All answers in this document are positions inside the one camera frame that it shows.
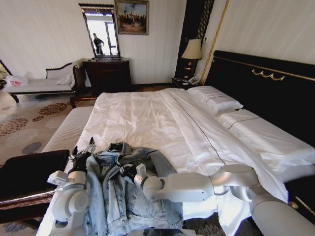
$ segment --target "chaise lounge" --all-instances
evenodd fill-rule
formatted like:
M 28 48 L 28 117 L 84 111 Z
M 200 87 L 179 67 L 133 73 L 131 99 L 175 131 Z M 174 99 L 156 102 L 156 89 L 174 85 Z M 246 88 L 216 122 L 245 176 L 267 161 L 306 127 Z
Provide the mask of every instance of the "chaise lounge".
M 16 103 L 19 102 L 17 97 L 19 94 L 76 94 L 86 79 L 82 61 L 83 59 L 80 59 L 60 68 L 46 69 L 46 79 L 29 80 L 24 86 L 5 86 L 2 91 L 8 92 Z M 58 79 L 68 74 L 72 75 L 70 84 L 56 85 Z

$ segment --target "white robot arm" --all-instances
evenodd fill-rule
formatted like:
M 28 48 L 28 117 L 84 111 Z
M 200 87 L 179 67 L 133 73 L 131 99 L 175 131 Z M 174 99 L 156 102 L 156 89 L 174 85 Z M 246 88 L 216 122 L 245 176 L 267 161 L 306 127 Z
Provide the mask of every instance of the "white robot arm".
M 83 236 L 82 221 L 89 207 L 86 192 L 86 160 L 94 152 L 90 145 L 81 153 L 76 149 L 71 155 L 73 168 L 50 175 L 48 182 L 63 187 L 53 204 L 55 222 L 51 236 Z M 133 182 L 143 189 L 151 201 L 169 199 L 173 202 L 204 201 L 213 195 L 223 195 L 229 190 L 249 202 L 252 217 L 266 236 L 314 236 L 315 226 L 286 203 L 273 197 L 259 183 L 255 170 L 246 165 L 225 165 L 212 176 L 198 173 L 171 174 L 168 177 L 148 176 L 145 165 L 140 164 Z
M 259 183 L 255 170 L 246 165 L 226 165 L 212 176 L 198 173 L 148 177 L 143 164 L 137 167 L 134 183 L 151 201 L 204 201 L 227 191 L 250 204 L 252 217 L 266 236 L 314 236 L 315 226 L 288 204 L 273 197 Z

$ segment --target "lamp base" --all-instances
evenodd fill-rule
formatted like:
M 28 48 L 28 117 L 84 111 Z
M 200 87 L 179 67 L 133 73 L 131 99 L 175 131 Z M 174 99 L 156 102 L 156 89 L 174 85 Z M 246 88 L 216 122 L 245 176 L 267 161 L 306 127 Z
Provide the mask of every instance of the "lamp base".
M 189 80 L 191 77 L 193 77 L 195 73 L 196 64 L 193 60 L 189 61 L 187 65 L 184 67 L 184 79 Z

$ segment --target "table lamp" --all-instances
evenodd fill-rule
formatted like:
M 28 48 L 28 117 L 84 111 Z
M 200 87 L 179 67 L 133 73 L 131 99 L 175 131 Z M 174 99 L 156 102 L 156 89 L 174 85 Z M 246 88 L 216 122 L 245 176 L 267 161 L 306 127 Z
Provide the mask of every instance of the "table lamp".
M 188 42 L 188 45 L 186 47 L 186 50 L 184 51 L 182 58 L 189 59 L 185 69 L 185 76 L 184 79 L 190 79 L 196 69 L 196 63 L 194 60 L 201 59 L 201 39 L 190 39 Z

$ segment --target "patterned carpet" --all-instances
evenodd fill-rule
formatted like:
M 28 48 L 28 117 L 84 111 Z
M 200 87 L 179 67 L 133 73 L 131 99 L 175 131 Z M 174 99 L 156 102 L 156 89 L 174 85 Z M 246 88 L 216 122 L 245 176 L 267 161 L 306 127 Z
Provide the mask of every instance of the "patterned carpet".
M 20 103 L 0 92 L 0 166 L 10 157 L 41 152 L 67 114 L 71 95 L 19 95 Z M 77 107 L 93 106 L 93 101 Z M 18 223 L 0 225 L 1 236 L 33 236 L 36 231 Z

